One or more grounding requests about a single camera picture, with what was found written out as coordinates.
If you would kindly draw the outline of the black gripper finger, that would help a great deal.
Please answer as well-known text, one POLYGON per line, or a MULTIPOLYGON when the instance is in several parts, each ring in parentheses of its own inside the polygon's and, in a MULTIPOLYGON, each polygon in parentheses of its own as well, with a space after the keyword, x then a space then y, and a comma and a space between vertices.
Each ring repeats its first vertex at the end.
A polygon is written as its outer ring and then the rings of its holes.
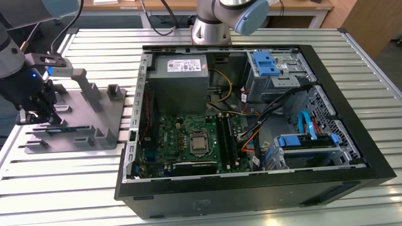
POLYGON ((53 115, 53 108, 46 103, 34 103, 33 109, 30 110, 32 116, 32 123, 45 123, 50 120, 53 115))
POLYGON ((44 102, 45 102, 45 112, 49 117, 48 122, 50 125, 60 125, 61 118, 57 115, 56 109, 54 109, 54 104, 57 101, 56 101, 56 92, 54 92, 52 80, 44 81, 41 95, 44 97, 44 102))

